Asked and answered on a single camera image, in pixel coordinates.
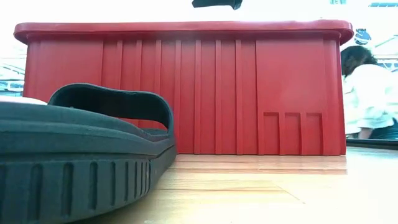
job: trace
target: wooden floor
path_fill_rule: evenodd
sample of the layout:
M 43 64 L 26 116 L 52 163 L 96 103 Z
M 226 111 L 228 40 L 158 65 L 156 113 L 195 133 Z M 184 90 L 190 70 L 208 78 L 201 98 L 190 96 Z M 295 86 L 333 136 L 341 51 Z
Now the wooden floor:
M 398 223 L 398 151 L 179 155 L 136 204 L 78 223 Z

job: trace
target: white shirt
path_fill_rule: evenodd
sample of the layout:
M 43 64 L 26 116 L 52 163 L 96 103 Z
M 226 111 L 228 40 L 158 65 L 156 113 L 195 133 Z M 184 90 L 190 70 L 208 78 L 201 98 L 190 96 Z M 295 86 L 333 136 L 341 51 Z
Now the white shirt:
M 343 77 L 346 134 L 385 128 L 398 119 L 398 79 L 378 65 L 361 65 Z

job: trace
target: dark hair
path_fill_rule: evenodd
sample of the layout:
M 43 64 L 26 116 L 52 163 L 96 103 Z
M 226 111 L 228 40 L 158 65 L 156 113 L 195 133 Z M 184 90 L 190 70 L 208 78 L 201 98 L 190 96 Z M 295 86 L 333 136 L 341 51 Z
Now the dark hair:
M 360 65 L 377 65 L 377 60 L 372 52 L 363 46 L 347 47 L 341 52 L 342 75 L 350 75 L 354 69 Z

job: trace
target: red storage box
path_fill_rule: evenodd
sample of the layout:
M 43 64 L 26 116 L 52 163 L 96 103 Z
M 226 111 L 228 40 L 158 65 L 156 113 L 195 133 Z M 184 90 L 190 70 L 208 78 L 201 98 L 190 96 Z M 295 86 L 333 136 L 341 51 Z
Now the red storage box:
M 348 22 L 28 23 L 14 35 L 29 46 L 24 96 L 76 82 L 158 93 L 179 153 L 345 154 Z

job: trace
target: person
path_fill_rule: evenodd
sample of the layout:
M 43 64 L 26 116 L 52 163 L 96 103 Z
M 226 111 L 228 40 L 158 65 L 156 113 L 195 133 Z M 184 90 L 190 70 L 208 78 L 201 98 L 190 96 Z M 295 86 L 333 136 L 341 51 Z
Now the person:
M 398 139 L 398 79 L 357 45 L 341 52 L 346 135 Z

